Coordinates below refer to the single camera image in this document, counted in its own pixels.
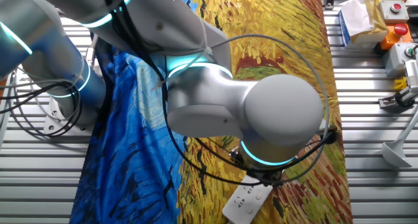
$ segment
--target black cable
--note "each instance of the black cable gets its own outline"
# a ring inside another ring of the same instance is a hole
[[[15,84],[16,83],[16,79],[15,79],[15,74],[13,73],[12,74],[12,76],[11,76],[11,78],[12,78],[12,81],[13,81],[13,84]],[[57,84],[59,84],[59,86],[63,86],[63,87],[69,87],[70,86],[70,84],[69,83],[66,83],[66,82],[61,82],[61,83],[57,83]],[[77,90],[77,88],[76,87],[73,87],[74,88],[74,90],[75,90],[75,92],[77,93],[77,96],[78,97],[81,97],[80,96],[80,93],[79,93],[79,91]],[[13,88],[14,89],[14,93],[15,93],[15,95],[17,95],[17,91],[16,91],[16,88]],[[43,92],[45,92],[45,90],[44,90],[45,88],[42,88],[42,89],[40,89],[41,91],[39,91],[40,93],[43,93]],[[53,133],[48,133],[48,134],[46,134],[46,133],[43,133],[43,132],[41,132],[41,131],[39,131],[38,129],[36,129],[34,126],[33,126],[33,124],[28,120],[28,118],[26,117],[26,115],[23,113],[23,110],[22,110],[22,108],[21,108],[21,106],[24,104],[23,102],[22,103],[20,103],[19,102],[19,99],[18,98],[16,98],[16,102],[17,102],[17,104],[16,104],[16,106],[18,106],[18,108],[19,108],[19,111],[20,111],[20,114],[22,115],[22,117],[24,118],[24,120],[26,121],[26,123],[34,130],[34,131],[36,131],[37,133],[33,133],[33,132],[31,132],[30,130],[28,130],[28,129],[26,129],[19,121],[16,121],[16,123],[25,131],[25,132],[27,132],[27,133],[29,133],[30,135],[32,135],[32,136],[49,136],[49,137],[56,137],[56,136],[61,136],[61,135],[64,135],[65,133],[67,133],[68,131],[70,131],[71,129],[72,129],[72,127],[74,127],[74,125],[76,124],[76,122],[80,119],[80,116],[81,116],[81,112],[82,112],[82,103],[81,103],[81,99],[79,99],[79,105],[77,105],[77,103],[76,103],[76,99],[75,99],[75,96],[74,96],[74,94],[71,94],[71,98],[72,98],[72,102],[73,102],[73,105],[74,105],[74,110],[78,110],[78,115],[77,115],[77,118],[75,119],[75,121],[73,122],[73,124],[72,125],[70,125],[69,126],[69,124],[70,123],[72,123],[71,121],[72,121],[72,119],[74,118],[74,116],[75,116],[75,114],[73,114],[69,119],[68,119],[68,121],[67,121],[67,123],[62,127],[62,128],[60,128],[60,129],[58,129],[57,131],[55,131],[55,132],[53,132]]]
[[[230,153],[230,151],[228,151],[227,149],[225,149],[223,146],[219,145],[217,142],[215,142],[213,139],[211,138],[207,138],[209,141],[213,142],[216,146],[218,146],[219,148],[221,148],[223,151]]]
[[[79,99],[80,101],[79,101],[79,105],[77,105],[77,102],[76,102],[76,99],[75,99],[75,96],[74,96],[74,94],[71,94],[71,99],[72,99],[72,103],[73,103],[73,106],[74,106],[74,110],[77,110],[78,111],[78,115],[77,115],[77,118],[75,119],[75,121],[74,122],[72,122],[72,119],[75,117],[75,114],[73,114],[68,120],[67,120],[67,122],[66,122],[66,124],[63,126],[63,127],[61,127],[60,129],[58,129],[57,131],[54,131],[54,132],[52,132],[52,133],[43,133],[42,131],[40,131],[40,130],[38,130],[38,129],[36,129],[36,127],[34,127],[33,126],[33,124],[28,120],[28,118],[26,117],[26,115],[24,114],[24,112],[23,112],[23,110],[22,110],[22,108],[21,108],[21,105],[20,105],[20,102],[19,102],[19,99],[16,99],[16,102],[17,102],[17,105],[19,105],[19,111],[20,111],[20,114],[22,115],[22,117],[24,118],[24,120],[26,121],[26,123],[32,128],[32,130],[34,130],[34,131],[36,131],[37,133],[33,133],[33,132],[31,132],[31,131],[27,131],[30,135],[32,135],[32,136],[49,136],[49,137],[56,137],[56,136],[61,136],[61,135],[64,135],[65,133],[67,133],[72,127],[74,127],[74,125],[75,125],[75,123],[78,121],[78,119],[79,119],[79,117],[80,117],[80,115],[81,115],[81,110],[82,110],[82,105],[81,105],[81,99]]]
[[[54,87],[57,87],[57,86],[62,86],[62,83],[56,83],[56,84],[51,84],[50,86],[46,86],[45,88],[40,89],[42,91],[38,91],[38,92],[34,93],[32,96],[30,96],[26,100],[22,101],[19,105],[14,105],[14,106],[12,106],[12,107],[10,107],[8,109],[1,110],[0,111],[0,114],[4,114],[6,112],[10,112],[10,111],[18,108],[19,106],[22,106],[23,104],[27,103],[28,101],[34,99],[35,97],[37,97],[41,93],[44,93],[44,92],[46,92],[46,91],[48,91],[48,90],[50,90],[50,89],[52,89]]]
[[[105,0],[105,2],[107,6],[110,6],[114,2],[114,0]],[[162,74],[159,72],[155,63],[152,61],[151,57],[149,56],[148,51],[144,46],[144,42],[142,41],[140,34],[135,28],[131,16],[129,15],[129,12],[127,10],[126,4],[123,0],[119,4],[119,6],[121,8],[124,20],[122,20],[118,16],[119,9],[116,9],[116,11],[110,11],[113,18],[112,26],[116,30],[116,33],[130,46],[130,48],[135,52],[135,54],[139,58],[144,60],[157,73],[160,81],[163,81],[164,78]]]
[[[241,169],[241,170],[245,170],[245,171],[247,171],[247,172],[278,172],[278,171],[281,171],[281,170],[284,170],[284,169],[286,169],[286,168],[289,168],[289,167],[292,167],[292,166],[294,166],[294,165],[297,165],[298,163],[300,163],[301,161],[303,161],[304,159],[306,159],[307,157],[309,157],[311,154],[313,154],[313,152],[315,152],[316,150],[318,150],[322,145],[324,145],[324,143],[325,143],[325,141],[324,142],[322,142],[322,143],[319,143],[318,145],[316,145],[315,147],[313,147],[310,151],[308,151],[305,155],[303,155],[301,158],[299,158],[299,159],[295,159],[295,160],[293,160],[293,161],[291,161],[289,164],[287,164],[287,165],[283,165],[283,166],[281,166],[281,167],[277,167],[277,168],[273,168],[273,169],[256,169],[256,168],[247,168],[247,167],[244,167],[244,166],[242,166],[242,165],[239,165],[239,164],[236,164],[236,163],[233,163],[232,161],[230,161],[230,160],[228,160],[228,159],[226,159],[226,158],[224,158],[224,157],[222,157],[222,156],[220,156],[220,154],[218,154],[218,153],[216,153],[216,152],[214,152],[212,149],[210,149],[205,143],[203,143],[199,138],[195,138],[195,140],[203,147],[203,148],[205,148],[206,150],[208,150],[212,155],[215,155],[217,158],[219,158],[219,159],[221,159],[222,161],[224,161],[224,162],[226,162],[227,164],[229,164],[229,165],[232,165],[232,166],[234,166],[234,167],[236,167],[236,168],[239,168],[239,169]]]
[[[417,48],[418,48],[418,45],[415,45],[413,48],[412,48],[412,52],[411,52],[411,55],[412,55],[412,59],[414,59],[414,60],[416,60],[417,59],[417,57],[416,57],[416,55],[417,55]]]

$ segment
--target black cable bundle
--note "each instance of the black cable bundle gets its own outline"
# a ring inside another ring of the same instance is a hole
[[[16,73],[12,73],[12,75],[10,77],[11,77],[10,84],[12,86],[16,85]],[[27,116],[24,114],[24,112],[22,110],[22,105],[23,104],[29,102],[31,99],[34,99],[35,97],[37,97],[41,93],[45,93],[48,90],[50,90],[52,88],[55,88],[55,87],[58,87],[58,86],[68,88],[68,87],[71,87],[72,84],[69,83],[69,82],[57,82],[55,84],[51,84],[51,85],[46,86],[44,88],[41,88],[39,90],[32,91],[31,93],[26,93],[26,94],[22,94],[22,95],[18,95],[16,87],[10,87],[10,89],[13,89],[14,96],[11,96],[12,90],[9,90],[7,96],[6,97],[0,97],[0,100],[16,100],[16,104],[12,106],[10,101],[7,101],[7,104],[9,105],[9,108],[0,111],[0,114],[10,112],[14,121],[19,125],[19,127],[22,128],[26,133],[29,133],[32,136],[57,137],[57,136],[64,135],[65,133],[67,133],[68,131],[70,131],[74,127],[75,123],[80,119],[81,112],[82,112],[82,104],[81,104],[80,93],[78,92],[78,90],[75,86],[73,86],[70,90],[72,91],[71,99],[72,99],[72,103],[73,103],[73,106],[74,106],[74,110],[78,111],[77,116],[75,116],[76,114],[72,114],[71,117],[68,119],[67,123],[62,128],[58,129],[57,131],[55,131],[53,133],[43,133],[42,131],[36,129],[36,127],[29,121],[29,119],[27,118]],[[27,97],[27,99],[20,102],[20,98],[23,98],[23,97]],[[26,123],[31,127],[31,129],[25,128],[22,125],[22,123],[20,121],[18,121],[16,115],[13,112],[13,110],[16,109],[16,108],[19,109],[20,114],[22,115],[22,117],[24,118]]]

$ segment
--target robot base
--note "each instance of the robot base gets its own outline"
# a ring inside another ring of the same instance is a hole
[[[47,113],[49,113],[52,116],[56,116],[59,119],[65,119],[64,116],[61,114],[61,111],[59,110],[57,101],[55,101],[54,98],[52,97],[50,98],[50,104],[48,105]],[[67,121],[62,121],[62,120],[58,121],[54,118],[46,116],[44,132],[53,133],[57,131],[58,129],[64,127],[66,123]],[[91,136],[94,126],[95,124],[84,125],[84,126],[75,125],[64,135],[65,136]]]

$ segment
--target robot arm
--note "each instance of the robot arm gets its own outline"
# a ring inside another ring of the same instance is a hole
[[[116,48],[135,54],[117,35],[109,14],[122,0],[109,7],[105,0],[47,1]],[[207,46],[226,40],[225,34],[202,23],[182,0],[123,2],[145,47],[167,57],[169,76],[178,73],[169,81],[167,123],[173,131],[190,137],[237,136],[245,163],[260,168],[289,162],[318,131],[323,106],[304,80],[285,74],[260,81],[233,80],[228,44],[185,70],[195,56],[182,54],[205,48],[205,34]]]
[[[56,9],[45,0],[0,0],[0,26],[0,78],[21,63],[34,81],[76,81],[83,104],[77,123],[94,123],[105,96],[105,83],[65,34]],[[48,93],[64,116],[74,112],[68,89],[54,88]]]

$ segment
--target tissue box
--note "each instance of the tissue box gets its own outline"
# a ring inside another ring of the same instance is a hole
[[[344,17],[342,15],[342,12],[340,11],[338,13],[338,19],[340,20],[341,25],[341,34],[342,34],[342,44],[346,48],[360,48],[360,49],[373,49],[378,42],[370,42],[370,43],[364,43],[364,44],[353,44],[351,41],[351,36],[348,32],[348,28],[346,25],[346,21],[344,20]]]
[[[389,33],[373,1],[350,0],[338,13],[346,48],[374,48]]]

